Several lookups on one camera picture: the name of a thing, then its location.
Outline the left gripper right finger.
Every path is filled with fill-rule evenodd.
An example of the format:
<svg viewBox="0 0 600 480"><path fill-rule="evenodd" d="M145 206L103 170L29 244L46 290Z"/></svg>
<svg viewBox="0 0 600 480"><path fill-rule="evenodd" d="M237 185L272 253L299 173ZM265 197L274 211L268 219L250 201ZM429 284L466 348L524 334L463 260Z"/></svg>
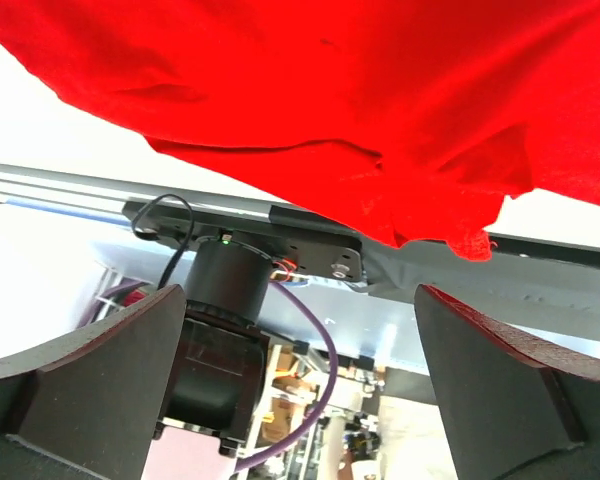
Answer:
<svg viewBox="0 0 600 480"><path fill-rule="evenodd" d="M416 320L460 479L600 479L600 359L417 288Z"/></svg>

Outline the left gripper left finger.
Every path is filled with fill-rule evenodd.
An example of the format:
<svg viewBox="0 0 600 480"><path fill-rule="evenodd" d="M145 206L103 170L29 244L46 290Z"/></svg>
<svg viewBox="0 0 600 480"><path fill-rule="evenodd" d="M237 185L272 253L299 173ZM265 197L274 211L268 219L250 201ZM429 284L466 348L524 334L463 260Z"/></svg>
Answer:
<svg viewBox="0 0 600 480"><path fill-rule="evenodd" d="M0 359L0 479L141 477L184 322L170 286Z"/></svg>

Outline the red t-shirt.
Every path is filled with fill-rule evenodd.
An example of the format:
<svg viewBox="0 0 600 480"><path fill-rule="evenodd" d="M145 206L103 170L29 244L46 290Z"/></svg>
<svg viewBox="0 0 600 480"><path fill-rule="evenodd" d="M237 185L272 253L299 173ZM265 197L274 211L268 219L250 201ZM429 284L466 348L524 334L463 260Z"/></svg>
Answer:
<svg viewBox="0 0 600 480"><path fill-rule="evenodd" d="M600 206L600 1L0 1L0 44L157 152L390 247Z"/></svg>

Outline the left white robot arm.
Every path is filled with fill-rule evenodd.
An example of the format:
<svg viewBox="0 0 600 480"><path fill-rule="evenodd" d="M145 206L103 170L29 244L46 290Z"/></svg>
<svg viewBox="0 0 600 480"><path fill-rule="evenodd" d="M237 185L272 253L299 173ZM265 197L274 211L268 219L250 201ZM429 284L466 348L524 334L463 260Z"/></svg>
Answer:
<svg viewBox="0 0 600 480"><path fill-rule="evenodd" d="M205 246L198 288L167 287L0 359L0 479L137 479L160 452L226 479L264 389L254 320L270 266ZM461 479L600 479L600 359L496 321L441 290L414 298Z"/></svg>

